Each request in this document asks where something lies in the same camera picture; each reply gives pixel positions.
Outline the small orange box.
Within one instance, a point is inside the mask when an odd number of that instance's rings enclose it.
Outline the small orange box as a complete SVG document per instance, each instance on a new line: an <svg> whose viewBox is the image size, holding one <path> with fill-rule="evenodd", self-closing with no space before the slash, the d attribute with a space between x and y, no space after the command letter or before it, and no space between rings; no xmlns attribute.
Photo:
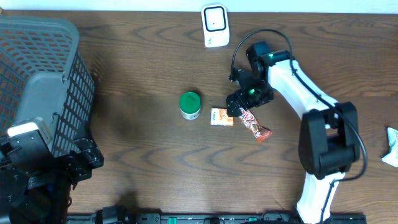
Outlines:
<svg viewBox="0 0 398 224"><path fill-rule="evenodd" d="M228 116L227 109L212 108L210 124L212 126L232 126L234 124L234 118Z"/></svg>

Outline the red Top chocolate bar wrapper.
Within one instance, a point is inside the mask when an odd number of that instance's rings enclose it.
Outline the red Top chocolate bar wrapper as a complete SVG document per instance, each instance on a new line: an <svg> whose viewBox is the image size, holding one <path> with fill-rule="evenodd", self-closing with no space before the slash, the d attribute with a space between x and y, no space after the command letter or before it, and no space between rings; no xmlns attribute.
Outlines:
<svg viewBox="0 0 398 224"><path fill-rule="evenodd" d="M257 142L261 143L272 135L271 130L261 126L256 117L249 110L245 110L244 108L240 108L239 110L241 112L239 116L240 120L243 122L243 125L253 133Z"/></svg>

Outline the green lid jar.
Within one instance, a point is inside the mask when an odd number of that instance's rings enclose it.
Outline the green lid jar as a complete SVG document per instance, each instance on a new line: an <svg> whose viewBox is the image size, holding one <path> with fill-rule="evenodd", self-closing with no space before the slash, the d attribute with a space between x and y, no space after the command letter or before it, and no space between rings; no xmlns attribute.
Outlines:
<svg viewBox="0 0 398 224"><path fill-rule="evenodd" d="M201 98L195 92L185 92L180 97L179 107L180 112L185 119L197 119L201 113Z"/></svg>

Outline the light green snack packet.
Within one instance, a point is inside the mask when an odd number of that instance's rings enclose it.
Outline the light green snack packet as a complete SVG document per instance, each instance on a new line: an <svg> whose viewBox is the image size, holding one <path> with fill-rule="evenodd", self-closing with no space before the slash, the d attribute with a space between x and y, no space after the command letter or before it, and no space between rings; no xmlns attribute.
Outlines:
<svg viewBox="0 0 398 224"><path fill-rule="evenodd" d="M391 127L387 128L387 137L389 143L389 152L381 159L386 164L398 167L397 160L397 130Z"/></svg>

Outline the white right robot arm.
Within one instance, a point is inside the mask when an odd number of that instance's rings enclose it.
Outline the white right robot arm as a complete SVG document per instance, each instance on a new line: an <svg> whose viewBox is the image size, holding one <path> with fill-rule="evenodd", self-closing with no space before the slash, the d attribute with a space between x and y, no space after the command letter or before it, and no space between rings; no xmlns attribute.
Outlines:
<svg viewBox="0 0 398 224"><path fill-rule="evenodd" d="M338 182L360 157L355 106L321 91L287 50L273 52L258 42L247 48L246 57L251 71L233 68L229 76L240 89L226 99L228 116L241 118L262 141L266 129L249 110L272 101L275 91L285 98L301 120L298 156L306 171L296 211L302 223L329 220Z"/></svg>

